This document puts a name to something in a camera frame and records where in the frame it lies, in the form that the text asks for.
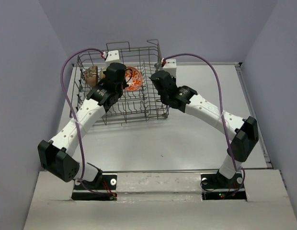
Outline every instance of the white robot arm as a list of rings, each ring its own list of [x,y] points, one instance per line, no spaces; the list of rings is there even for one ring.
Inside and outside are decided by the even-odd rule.
[[[76,113],[77,121],[74,118],[71,119],[56,136],[49,141],[42,140],[38,145],[42,167],[65,182],[82,179],[94,186],[102,179],[102,171],[88,163],[85,164],[84,175],[81,176],[83,166],[73,159],[73,155],[79,144],[79,135],[83,138],[91,126],[118,101],[123,94],[123,89],[127,87],[126,66],[113,61],[107,63],[106,60],[108,67],[104,71],[105,78],[88,93]],[[80,134],[77,132],[76,122],[79,125]]]
[[[233,154],[228,154],[222,166],[215,176],[210,176],[209,188],[226,187],[232,182],[236,169],[240,169],[246,161],[250,152],[258,142],[258,128],[255,118],[249,116],[244,119],[226,111],[222,114],[220,109],[214,104],[205,100],[195,90],[188,86],[177,87],[176,85],[176,60],[168,59],[163,70],[157,71],[151,76],[151,80],[160,95],[162,103],[171,108],[178,109],[183,113],[195,116],[224,134],[222,116],[225,119],[228,138],[231,141]]]

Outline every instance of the gray wall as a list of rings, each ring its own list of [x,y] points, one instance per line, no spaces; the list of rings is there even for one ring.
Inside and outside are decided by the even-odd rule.
[[[0,230],[23,229],[37,145],[54,134],[62,111],[65,58],[37,0],[0,0]]]
[[[67,54],[157,38],[164,56],[242,61],[277,0],[39,0]],[[185,57],[184,61],[194,60]]]
[[[279,0],[249,51],[244,78],[273,165],[297,216],[297,0]]]

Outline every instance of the white table surface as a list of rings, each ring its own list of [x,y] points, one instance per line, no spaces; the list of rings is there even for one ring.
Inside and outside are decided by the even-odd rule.
[[[215,65],[220,78],[224,109],[247,118],[250,112],[234,65]],[[72,73],[68,94],[72,95]],[[188,85],[219,105],[216,79],[208,66],[179,65],[177,85]],[[70,120],[67,103],[59,125]],[[93,126],[83,138],[86,162],[104,171],[218,169],[226,156],[223,134],[203,121],[170,109],[168,119],[123,126]],[[80,149],[74,158],[81,161]],[[245,168],[265,168],[263,151],[256,145]]]
[[[150,190],[149,173],[118,173],[118,187]],[[135,180],[135,174],[142,180]],[[246,170],[245,200],[202,201],[190,173],[160,173],[159,192],[118,193],[117,201],[73,201],[73,182],[40,172],[24,230],[297,230],[297,221],[277,170]],[[164,186],[161,181],[173,183]],[[189,192],[175,194],[181,184]]]

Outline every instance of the dish rack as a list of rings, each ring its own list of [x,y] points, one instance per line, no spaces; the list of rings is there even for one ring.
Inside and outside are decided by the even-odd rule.
[[[161,70],[161,53],[158,40],[147,40],[145,47],[130,47],[129,42],[107,43],[107,51],[118,50],[121,62],[137,68],[142,75],[142,86],[137,91],[123,91],[122,97],[95,125],[110,125],[129,122],[166,119],[169,107],[163,105],[150,76]],[[83,52],[77,56],[71,102],[78,109],[91,90],[85,81],[84,72],[90,66],[97,66],[98,73],[105,67],[104,59],[97,51]]]

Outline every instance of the rack tine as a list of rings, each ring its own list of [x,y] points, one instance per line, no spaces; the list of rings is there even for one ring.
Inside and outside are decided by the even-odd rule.
[[[122,111],[120,110],[120,106],[119,106],[120,103],[118,103],[118,110],[120,111],[120,113],[122,113]]]
[[[129,103],[127,103],[127,107],[129,109],[129,111],[132,113],[133,111],[131,111],[131,109],[129,108]]]

